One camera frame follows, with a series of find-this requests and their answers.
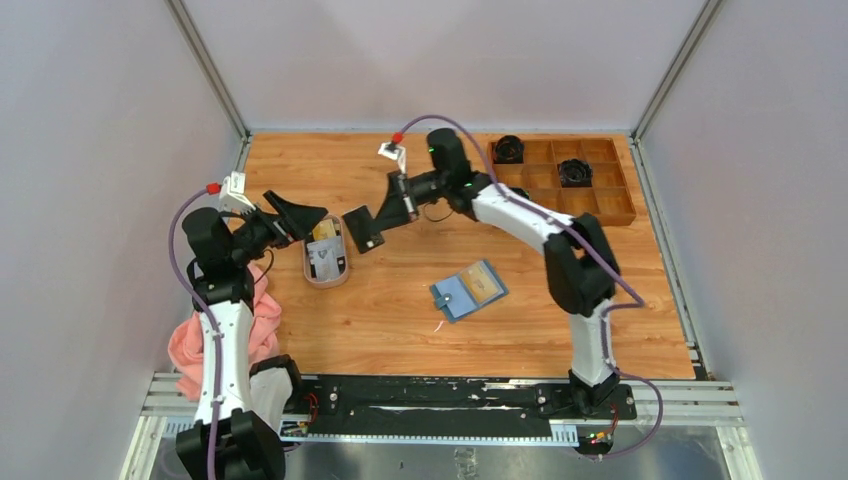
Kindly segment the black VIP card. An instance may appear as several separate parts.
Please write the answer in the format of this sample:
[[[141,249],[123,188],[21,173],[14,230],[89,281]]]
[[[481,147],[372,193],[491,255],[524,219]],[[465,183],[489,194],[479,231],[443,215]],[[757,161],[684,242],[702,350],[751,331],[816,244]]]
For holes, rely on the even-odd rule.
[[[385,243],[375,219],[366,205],[361,205],[342,215],[357,251],[365,254]]]

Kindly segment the silver card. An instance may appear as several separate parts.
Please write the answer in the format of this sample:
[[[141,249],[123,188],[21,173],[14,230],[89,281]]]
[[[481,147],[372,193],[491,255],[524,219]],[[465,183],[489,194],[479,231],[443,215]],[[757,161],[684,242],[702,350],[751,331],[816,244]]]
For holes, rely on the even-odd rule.
[[[344,258],[344,243],[340,236],[310,242],[306,245],[310,263],[319,282],[331,281],[342,274],[340,261]]]

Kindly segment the blue leather card holder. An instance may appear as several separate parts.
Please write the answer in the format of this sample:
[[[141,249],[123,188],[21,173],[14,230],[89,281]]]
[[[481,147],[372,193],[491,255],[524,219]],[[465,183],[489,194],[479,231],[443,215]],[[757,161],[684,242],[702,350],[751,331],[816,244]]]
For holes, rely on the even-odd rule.
[[[480,260],[485,261],[489,267],[494,271],[497,278],[500,280],[501,285],[505,289],[505,293],[487,303],[485,305],[477,305],[474,300],[471,298],[467,289],[462,285],[459,279],[459,273],[461,271],[439,281],[429,287],[430,294],[433,297],[433,305],[439,310],[445,317],[445,320],[451,324],[457,323],[458,321],[472,315],[475,312],[485,308],[487,305],[505,297],[509,294],[509,289],[503,282],[503,280],[498,275],[497,271],[494,269],[493,265],[488,260]]]

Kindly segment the gold card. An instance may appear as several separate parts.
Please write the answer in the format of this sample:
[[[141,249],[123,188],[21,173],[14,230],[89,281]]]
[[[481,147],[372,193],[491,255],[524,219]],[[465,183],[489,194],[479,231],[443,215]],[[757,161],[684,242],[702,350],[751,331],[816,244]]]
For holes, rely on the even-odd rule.
[[[505,293],[500,280],[485,261],[464,268],[459,279],[477,305],[490,303]]]

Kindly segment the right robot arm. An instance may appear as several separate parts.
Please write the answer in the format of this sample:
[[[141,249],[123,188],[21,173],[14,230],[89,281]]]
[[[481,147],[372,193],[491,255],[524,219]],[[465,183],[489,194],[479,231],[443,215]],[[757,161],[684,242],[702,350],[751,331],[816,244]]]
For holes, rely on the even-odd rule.
[[[571,403],[584,417],[596,417],[611,403],[620,382],[611,355],[611,335],[604,319],[615,292],[619,270],[596,217],[570,217],[516,194],[491,174],[472,168],[463,142],[451,128],[431,131],[426,142],[433,168],[409,176],[402,136],[382,143],[378,155],[397,168],[377,215],[348,229],[357,250],[383,244],[383,231],[416,221],[422,204],[445,199],[451,209],[476,222],[494,226],[532,247],[544,258],[548,291],[569,315],[573,342],[569,369]]]

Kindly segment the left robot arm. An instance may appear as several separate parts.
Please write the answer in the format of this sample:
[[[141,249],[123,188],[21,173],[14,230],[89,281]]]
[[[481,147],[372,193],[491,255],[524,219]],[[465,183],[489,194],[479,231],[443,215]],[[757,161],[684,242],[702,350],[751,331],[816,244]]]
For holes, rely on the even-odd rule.
[[[175,450],[192,479],[282,479],[280,421],[266,421],[254,410],[250,381],[269,383],[268,400],[283,413],[298,411],[307,389],[288,355],[265,361],[259,369],[250,365],[256,281],[248,265],[269,248],[304,240],[328,211],[289,202],[268,190],[263,196],[273,210],[250,207],[239,216],[242,225],[230,230],[228,213],[190,207],[221,189],[210,184],[194,193],[169,226],[170,238],[183,230],[194,254],[191,274],[184,275],[176,263],[171,267],[200,315],[204,349],[198,407],[192,426],[177,434]]]

